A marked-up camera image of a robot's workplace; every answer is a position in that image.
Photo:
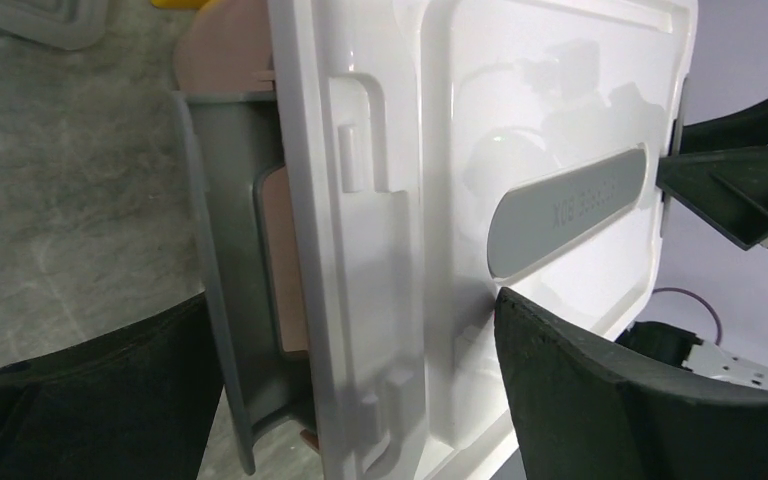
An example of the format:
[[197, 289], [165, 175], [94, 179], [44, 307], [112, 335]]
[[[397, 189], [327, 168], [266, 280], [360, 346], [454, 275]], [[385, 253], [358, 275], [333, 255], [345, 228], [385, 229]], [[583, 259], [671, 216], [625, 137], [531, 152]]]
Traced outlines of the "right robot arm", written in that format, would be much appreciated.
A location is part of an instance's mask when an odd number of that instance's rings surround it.
[[[768, 249], [768, 99], [680, 129], [657, 184]], [[661, 322], [608, 341], [504, 288], [501, 373], [530, 479], [768, 479], [768, 368]]]

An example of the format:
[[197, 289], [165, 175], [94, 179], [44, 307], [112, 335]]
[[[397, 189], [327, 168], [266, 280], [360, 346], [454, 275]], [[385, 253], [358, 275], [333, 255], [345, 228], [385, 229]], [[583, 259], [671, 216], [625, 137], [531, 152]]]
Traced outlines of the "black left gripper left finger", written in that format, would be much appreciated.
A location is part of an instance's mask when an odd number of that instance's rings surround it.
[[0, 368], [0, 479], [193, 479], [222, 375], [206, 299]]

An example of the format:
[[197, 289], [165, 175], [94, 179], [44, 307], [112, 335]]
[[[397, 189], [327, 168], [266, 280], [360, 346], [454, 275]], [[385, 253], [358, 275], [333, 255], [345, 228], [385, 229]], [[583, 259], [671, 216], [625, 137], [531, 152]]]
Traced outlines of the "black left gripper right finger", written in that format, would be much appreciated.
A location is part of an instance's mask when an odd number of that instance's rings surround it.
[[768, 390], [648, 358], [504, 288], [495, 343], [530, 479], [768, 479]]

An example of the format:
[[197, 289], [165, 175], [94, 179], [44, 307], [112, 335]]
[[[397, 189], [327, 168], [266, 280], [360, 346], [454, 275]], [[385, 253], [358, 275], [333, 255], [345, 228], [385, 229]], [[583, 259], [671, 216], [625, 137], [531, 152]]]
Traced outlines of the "grey tool case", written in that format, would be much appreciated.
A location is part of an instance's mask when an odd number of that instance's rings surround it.
[[0, 30], [62, 50], [79, 50], [104, 35], [107, 0], [0, 0]]

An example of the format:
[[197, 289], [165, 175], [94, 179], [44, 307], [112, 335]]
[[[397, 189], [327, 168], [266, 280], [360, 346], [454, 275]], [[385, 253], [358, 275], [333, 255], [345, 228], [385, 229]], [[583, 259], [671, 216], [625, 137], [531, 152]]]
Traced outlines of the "yellow test tube rack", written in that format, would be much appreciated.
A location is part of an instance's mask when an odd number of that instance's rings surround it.
[[159, 9], [199, 10], [209, 0], [151, 0], [150, 3]]

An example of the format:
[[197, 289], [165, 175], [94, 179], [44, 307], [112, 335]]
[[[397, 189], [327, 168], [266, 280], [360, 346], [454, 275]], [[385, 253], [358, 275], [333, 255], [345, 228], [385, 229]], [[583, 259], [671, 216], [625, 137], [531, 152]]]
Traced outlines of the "pink plastic bin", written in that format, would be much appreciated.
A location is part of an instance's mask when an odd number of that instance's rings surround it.
[[[210, 1], [173, 54], [178, 91], [275, 94], [268, 8], [263, 1]], [[307, 319], [285, 166], [267, 176], [262, 200], [283, 350], [308, 359]]]

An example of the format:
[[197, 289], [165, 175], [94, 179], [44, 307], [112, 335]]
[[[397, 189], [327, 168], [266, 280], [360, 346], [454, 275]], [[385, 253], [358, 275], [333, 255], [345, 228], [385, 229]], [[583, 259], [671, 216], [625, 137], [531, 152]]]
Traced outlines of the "white bin lid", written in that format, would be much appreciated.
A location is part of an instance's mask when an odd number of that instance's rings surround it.
[[651, 296], [694, 1], [272, 1], [328, 479], [488, 479], [508, 287], [614, 339]]

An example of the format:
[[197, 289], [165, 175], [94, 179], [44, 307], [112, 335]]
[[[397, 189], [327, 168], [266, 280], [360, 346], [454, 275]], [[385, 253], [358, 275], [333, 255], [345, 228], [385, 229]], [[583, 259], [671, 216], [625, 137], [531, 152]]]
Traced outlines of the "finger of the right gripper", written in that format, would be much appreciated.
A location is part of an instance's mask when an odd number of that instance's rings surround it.
[[738, 247], [768, 249], [768, 98], [684, 126], [656, 184]]

